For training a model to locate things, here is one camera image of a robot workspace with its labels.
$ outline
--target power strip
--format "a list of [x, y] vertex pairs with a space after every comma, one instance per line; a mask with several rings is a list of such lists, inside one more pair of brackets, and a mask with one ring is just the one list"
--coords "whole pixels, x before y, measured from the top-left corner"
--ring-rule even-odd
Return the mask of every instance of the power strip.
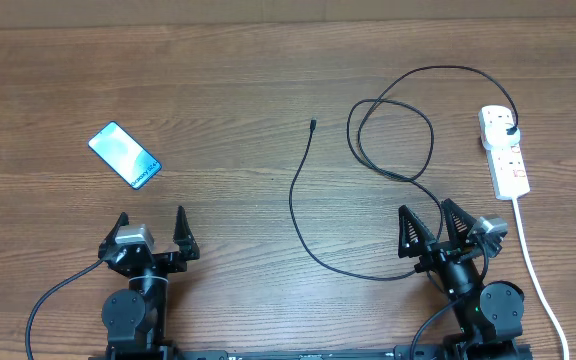
[[519, 129], [517, 129], [514, 134], [507, 133], [506, 129], [514, 124], [512, 112], [510, 109], [499, 105], [483, 107], [479, 112], [479, 124], [481, 126], [481, 142], [484, 148], [486, 148], [495, 196], [499, 200], [512, 201], [515, 219], [517, 221], [519, 243], [521, 244], [521, 251], [526, 262], [526, 267], [528, 268], [528, 273], [535, 285], [537, 296], [561, 339], [563, 359], [568, 360], [570, 357], [568, 341], [566, 340], [564, 330], [561, 328], [550, 305], [548, 305], [546, 296], [539, 285], [537, 274], [532, 266], [530, 255], [528, 254], [528, 245], [526, 244], [521, 214], [519, 212], [519, 202], [517, 199], [530, 191], [526, 166], [521, 155], [521, 149], [519, 148]]
[[479, 125], [497, 199], [512, 200], [527, 194], [530, 185], [519, 147], [520, 132], [506, 133], [506, 129], [513, 125], [510, 109], [499, 105], [485, 106], [479, 112]]

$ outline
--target black cable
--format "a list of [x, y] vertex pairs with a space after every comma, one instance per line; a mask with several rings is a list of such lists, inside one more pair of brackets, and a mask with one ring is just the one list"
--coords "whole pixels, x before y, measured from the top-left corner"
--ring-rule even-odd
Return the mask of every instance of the black cable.
[[426, 322], [423, 325], [421, 325], [421, 327], [417, 331], [417, 334], [415, 334], [415, 337], [412, 339], [412, 343], [410, 344], [410, 353], [408, 354], [410, 360], [415, 360], [415, 347], [417, 346], [417, 342], [421, 338], [421, 334], [423, 334], [424, 330], [426, 330], [428, 325], [430, 325], [433, 321], [435, 321], [437, 318], [443, 315], [446, 311], [452, 309], [462, 299], [463, 297], [460, 297], [451, 301], [450, 303], [448, 303], [448, 305], [444, 306], [441, 310], [437, 311], [433, 316], [430, 317], [430, 319], [426, 320]]
[[295, 188], [295, 183], [297, 182], [297, 178], [299, 177], [299, 173], [301, 172], [301, 169], [303, 168], [304, 163], [306, 162], [306, 158], [308, 157], [308, 151], [310, 150], [310, 143], [312, 142], [312, 134], [314, 133], [316, 127], [317, 127], [317, 120], [312, 119], [310, 121], [310, 136], [308, 136], [308, 145], [306, 145], [306, 151], [304, 152], [304, 157], [301, 159], [301, 163], [299, 164], [299, 167], [297, 168], [297, 173], [295, 173], [295, 177], [292, 179], [292, 183], [290, 184], [290, 192], [288, 195], [288, 207], [290, 208], [290, 217], [292, 218], [292, 223], [295, 226], [295, 231], [297, 231], [297, 236], [299, 237], [299, 240], [301, 241], [301, 245], [304, 247], [304, 249], [306, 250], [308, 255], [310, 255], [310, 257], [313, 260], [315, 260], [319, 265], [325, 267], [328, 270], [334, 271], [338, 274], [348, 275], [348, 276], [356, 277], [359, 279], [373, 280], [373, 281], [395, 281], [395, 280], [404, 279], [404, 278], [407, 278], [411, 275], [414, 275], [416, 273], [416, 271], [414, 271], [414, 270], [411, 272], [402, 274], [402, 275], [397, 275], [397, 276], [392, 276], [392, 277], [366, 276], [366, 275], [354, 274], [354, 273], [344, 271], [344, 270], [339, 270], [339, 269], [334, 268], [334, 267], [324, 263], [323, 261], [319, 260], [317, 258], [317, 256], [315, 256], [315, 254], [313, 254], [312, 251], [310, 251], [310, 249], [308, 248], [308, 245], [306, 245], [304, 238], [301, 236], [301, 231], [299, 231], [299, 226], [297, 225], [297, 220], [295, 219], [295, 212], [293, 211], [293, 208], [292, 208], [292, 192], [293, 192], [293, 189]]
[[[397, 84], [399, 83], [401, 80], [403, 80], [404, 78], [406, 78], [408, 75], [416, 73], [418, 71], [423, 71], [423, 70], [430, 70], [430, 69], [460, 69], [460, 70], [466, 70], [466, 71], [471, 71], [477, 74], [482, 75], [483, 77], [485, 77], [486, 79], [490, 80], [492, 83], [494, 83], [499, 90], [501, 90], [501, 92], [506, 96], [506, 99], [508, 99], [508, 102], [510, 103], [510, 105], [512, 106], [514, 115], [515, 115], [515, 124], [512, 128], [508, 129], [508, 134], [513, 134], [516, 130], [517, 130], [517, 126], [519, 125], [519, 113], [517, 112], [517, 107], [515, 106], [514, 101], [512, 100], [512, 98], [510, 97], [510, 95], [508, 94], [508, 92], [506, 91], [506, 89], [503, 88], [503, 86], [501, 86], [501, 84], [495, 80], [492, 76], [486, 74], [485, 72], [481, 71], [481, 70], [477, 70], [468, 66], [460, 66], [460, 65], [434, 65], [434, 66], [425, 66], [425, 67], [420, 67], [414, 70], [411, 70], [407, 73], [405, 73], [404, 75], [400, 76], [397, 80], [395, 80], [394, 82], [392, 82], [376, 99], [364, 99], [361, 100], [359, 102], [357, 102], [352, 109], [350, 110], [350, 113], [348, 114], [348, 121], [346, 123], [346, 140], [348, 141], [348, 148], [350, 149], [351, 153], [353, 154], [353, 156], [355, 157], [355, 159], [357, 159], [357, 161], [359, 161], [362, 165], [382, 174], [383, 176], [393, 179], [395, 181], [401, 181], [401, 182], [409, 182], [413, 185], [415, 185], [416, 187], [418, 187], [419, 189], [421, 189], [424, 193], [426, 193], [437, 205], [437, 208], [439, 209], [439, 228], [437, 229], [437, 239], [439, 239], [441, 237], [441, 232], [443, 229], [443, 214], [442, 214], [442, 210], [441, 210], [441, 202], [439, 201], [439, 199], [437, 199], [437, 197], [430, 191], [428, 190], [426, 187], [424, 187], [423, 185], [419, 184], [416, 180], [424, 173], [424, 171], [426, 171], [426, 168], [428, 167], [428, 164], [430, 163], [430, 159], [432, 157], [432, 151], [434, 148], [434, 143], [435, 143], [435, 133], [432, 127], [432, 123], [430, 122], [430, 119], [428, 119], [428, 117], [422, 113], [419, 109], [415, 108], [412, 105], [400, 102], [400, 101], [395, 101], [395, 100], [388, 100], [388, 99], [384, 99], [383, 97]], [[372, 103], [370, 109], [368, 109], [368, 111], [366, 112], [366, 114], [364, 115], [361, 124], [359, 125], [359, 129], [357, 130], [357, 147], [359, 148], [359, 152], [361, 153], [361, 156], [359, 156], [359, 154], [357, 153], [357, 151], [355, 151], [355, 148], [352, 145], [352, 141], [350, 139], [350, 121], [352, 119], [352, 115], [355, 111], [355, 109], [364, 103]], [[419, 170], [419, 172], [417, 172], [415, 175], [413, 176], [405, 176], [402, 174], [398, 174], [392, 171], [388, 171], [385, 169], [380, 168], [379, 166], [375, 165], [375, 163], [370, 160], [370, 158], [368, 157], [368, 155], [366, 154], [363, 145], [361, 143], [361, 131], [364, 128], [364, 125], [366, 124], [366, 121], [368, 121], [368, 119], [370, 118], [370, 116], [372, 115], [372, 113], [375, 111], [375, 109], [381, 105], [382, 103], [388, 103], [391, 105], [397, 105], [397, 106], [401, 106], [404, 108], [407, 108], [415, 113], [417, 113], [417, 115], [421, 116], [422, 119], [424, 119], [426, 121], [426, 123], [428, 124], [428, 129], [430, 130], [430, 148], [428, 149], [428, 156], [426, 157], [426, 162], [424, 163], [424, 165], [422, 166], [421, 170]], [[299, 169], [297, 170], [297, 173], [295, 174], [295, 177], [292, 181], [292, 184], [290, 185], [290, 197], [289, 197], [289, 206], [290, 206], [290, 215], [292, 217], [292, 221], [293, 224], [295, 226], [295, 230], [297, 231], [297, 235], [299, 236], [299, 240], [301, 240], [301, 244], [304, 246], [304, 249], [306, 250], [306, 252], [308, 253], [308, 255], [310, 255], [310, 257], [313, 258], [313, 260], [315, 260], [317, 263], [319, 263], [321, 266], [338, 272], [340, 274], [344, 274], [344, 275], [349, 275], [349, 276], [354, 276], [354, 277], [358, 277], [361, 279], [368, 279], [368, 280], [377, 280], [377, 281], [390, 281], [390, 280], [399, 280], [408, 276], [411, 276], [414, 272], [410, 272], [407, 274], [403, 274], [400, 276], [395, 276], [395, 277], [391, 277], [391, 278], [377, 278], [377, 277], [372, 277], [372, 276], [363, 276], [363, 275], [358, 275], [358, 274], [353, 274], [353, 273], [349, 273], [349, 272], [345, 272], [339, 269], [335, 269], [329, 265], [326, 265], [325, 263], [323, 263], [322, 261], [320, 261], [309, 249], [308, 246], [306, 245], [306, 243], [303, 240], [303, 237], [301, 236], [301, 232], [299, 231], [299, 227], [297, 226], [297, 222], [295, 221], [295, 216], [293, 213], [293, 208], [292, 208], [292, 192], [293, 192], [293, 188], [295, 185], [295, 182], [297, 180], [297, 177], [299, 176], [299, 173], [301, 172], [301, 168], [303, 167], [304, 162], [306, 161], [306, 157], [308, 155], [308, 150], [310, 149], [310, 142], [312, 141], [312, 135], [313, 132], [315, 130], [316, 127], [316, 120], [312, 120], [310, 123], [310, 137], [308, 139], [308, 145], [306, 147], [306, 152], [304, 154], [304, 157], [301, 161], [301, 164], [299, 165]], [[484, 260], [485, 260], [485, 264], [487, 264], [487, 257], [486, 254], [484, 254]], [[430, 277], [430, 274], [428, 274], [428, 277], [431, 279], [431, 281], [433, 281], [433, 283], [435, 284], [435, 286], [438, 289], [441, 289], [436, 282], [434, 282], [434, 280]]]
[[432, 275], [430, 275], [430, 270], [426, 271], [426, 276], [428, 276], [428, 280], [430, 280], [430, 282], [437, 288], [437, 290], [439, 290], [440, 293], [445, 294], [444, 289], [442, 289], [441, 286], [439, 286], [439, 284], [437, 284], [437, 282], [432, 277]]
[[[424, 113], [422, 113], [419, 109], [417, 109], [416, 107], [414, 107], [412, 105], [408, 105], [406, 103], [402, 103], [400, 101], [382, 99], [381, 98], [382, 96], [383, 96], [383, 93], [377, 99], [361, 100], [361, 101], [357, 102], [352, 107], [352, 109], [350, 109], [350, 113], [348, 114], [348, 121], [346, 122], [346, 140], [348, 141], [348, 147], [350, 148], [350, 151], [352, 152], [352, 154], [355, 156], [355, 159], [357, 159], [357, 161], [359, 161], [361, 164], [363, 164], [367, 168], [375, 170], [376, 172], [384, 175], [385, 177], [393, 179], [395, 181], [409, 182], [409, 183], [415, 185], [416, 187], [421, 189], [423, 192], [425, 192], [435, 202], [435, 204], [437, 204], [437, 208], [439, 209], [439, 229], [437, 230], [437, 239], [439, 239], [441, 237], [441, 230], [444, 227], [444, 218], [442, 216], [442, 211], [441, 211], [441, 202], [439, 201], [439, 199], [437, 199], [437, 197], [432, 192], [430, 192], [430, 190], [426, 189], [423, 185], [421, 185], [420, 183], [415, 181], [415, 180], [417, 180], [418, 177], [420, 177], [424, 173], [424, 171], [426, 171], [426, 168], [428, 167], [428, 164], [430, 163], [430, 158], [432, 157], [432, 150], [433, 150], [434, 145], [435, 145], [435, 131], [432, 128], [432, 123], [430, 122], [430, 119], [428, 119], [428, 117]], [[355, 109], [357, 108], [357, 106], [359, 106], [363, 103], [367, 103], [367, 102], [373, 103], [373, 107], [375, 106], [375, 104], [381, 104], [381, 103], [388, 103], [388, 104], [392, 104], [392, 105], [402, 106], [402, 107], [405, 107], [406, 109], [414, 111], [415, 113], [417, 113], [417, 115], [421, 116], [421, 118], [426, 121], [426, 123], [428, 124], [428, 129], [430, 129], [430, 149], [428, 149], [428, 156], [426, 157], [426, 162], [424, 163], [424, 166], [422, 166], [421, 170], [419, 170], [419, 172], [417, 174], [415, 174], [411, 177], [407, 177], [407, 176], [397, 174], [397, 173], [392, 172], [392, 171], [384, 170], [384, 169], [378, 167], [377, 165], [375, 165], [370, 160], [368, 155], [366, 155], [366, 153], [364, 152], [363, 147], [361, 145], [361, 130], [363, 129], [363, 126], [366, 123], [366, 120], [368, 120], [368, 118], [370, 117], [369, 113], [371, 112], [371, 110], [369, 110], [366, 113], [366, 116], [364, 117], [364, 120], [359, 125], [359, 130], [357, 131], [357, 143], [359, 145], [359, 149], [361, 151], [361, 154], [363, 155], [364, 158], [362, 159], [355, 152], [355, 149], [352, 146], [352, 141], [350, 140], [350, 120], [352, 119], [352, 114], [355, 112]]]
[[488, 256], [488, 250], [481, 241], [477, 241], [477, 246], [481, 249], [481, 252], [484, 254], [484, 268], [481, 270], [481, 275], [479, 276], [480, 285], [484, 285], [484, 278], [486, 278], [486, 274], [488, 274], [488, 263], [490, 262], [490, 258]]
[[48, 299], [50, 295], [54, 294], [55, 292], [57, 292], [57, 290], [61, 289], [62, 287], [70, 284], [71, 282], [91, 272], [97, 266], [101, 265], [102, 262], [103, 260], [99, 260], [94, 264], [90, 265], [89, 267], [85, 268], [84, 270], [78, 272], [77, 274], [60, 282], [59, 284], [55, 285], [52, 289], [48, 290], [41, 298], [39, 298], [39, 300], [35, 304], [35, 307], [32, 308], [32, 311], [30, 312], [30, 317], [28, 317], [28, 323], [26, 324], [26, 355], [28, 356], [28, 360], [34, 360], [32, 356], [32, 349], [30, 347], [30, 329], [32, 328], [32, 322], [35, 319], [35, 315], [37, 315], [37, 311], [39, 311], [39, 307], [44, 303], [44, 301], [46, 301], [46, 299]]

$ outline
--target smartphone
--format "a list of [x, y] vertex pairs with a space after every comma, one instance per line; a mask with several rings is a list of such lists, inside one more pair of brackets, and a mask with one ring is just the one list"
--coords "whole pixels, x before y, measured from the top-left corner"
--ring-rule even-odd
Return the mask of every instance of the smartphone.
[[135, 190], [161, 170], [159, 161], [114, 121], [90, 139], [88, 146]]

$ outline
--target wooden table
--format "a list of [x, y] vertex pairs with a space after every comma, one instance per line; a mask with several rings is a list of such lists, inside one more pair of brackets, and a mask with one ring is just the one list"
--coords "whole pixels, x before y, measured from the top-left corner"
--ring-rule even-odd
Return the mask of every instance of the wooden table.
[[[517, 103], [532, 187], [520, 203], [528, 243], [576, 358], [576, 19], [540, 19], [1, 31], [0, 359], [25, 358], [30, 309], [96, 260], [121, 211], [148, 224], [165, 249], [180, 204], [202, 252], [187, 273], [171, 276], [168, 336], [183, 349], [409, 343], [445, 299], [423, 275], [378, 283], [317, 265], [293, 229], [288, 189], [308, 121], [318, 116], [295, 190], [306, 241], [345, 270], [409, 271], [414, 261], [396, 257], [397, 208], [410, 205], [431, 228], [437, 210], [410, 184], [358, 164], [345, 119], [356, 101], [432, 64], [487, 71]], [[494, 198], [478, 138], [479, 109], [505, 99], [485, 79], [457, 70], [416, 74], [390, 97], [433, 121], [435, 153], [420, 182], [475, 216], [508, 220], [488, 280], [523, 288], [520, 341], [537, 359], [559, 358], [511, 205]], [[110, 120], [163, 164], [139, 191], [87, 146]], [[407, 174], [421, 166], [429, 142], [421, 119], [386, 106], [364, 136], [374, 161]], [[51, 297], [33, 327], [36, 358], [100, 354], [101, 305], [126, 286], [104, 266]], [[456, 330], [446, 316], [422, 342]]]

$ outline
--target robotic arm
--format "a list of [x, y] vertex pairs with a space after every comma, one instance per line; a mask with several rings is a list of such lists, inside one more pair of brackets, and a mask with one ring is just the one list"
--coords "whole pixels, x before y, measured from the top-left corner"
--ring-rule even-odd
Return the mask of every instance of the robotic arm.
[[[397, 345], [385, 350], [265, 352], [229, 355], [226, 351], [182, 352], [165, 339], [168, 274], [184, 272], [199, 259], [199, 248], [185, 211], [177, 211], [175, 252], [153, 254], [154, 239], [145, 225], [130, 225], [122, 213], [99, 246], [99, 258], [128, 278], [128, 289], [110, 295], [101, 317], [108, 329], [103, 357], [90, 360], [532, 360], [522, 334], [524, 294], [516, 285], [484, 285], [490, 258], [501, 251], [507, 223], [498, 216], [475, 220], [452, 200], [442, 202], [449, 241], [439, 242], [407, 206], [399, 208], [399, 257], [417, 257], [417, 272], [439, 275], [461, 332], [437, 345]], [[473, 259], [484, 256], [480, 274]]]

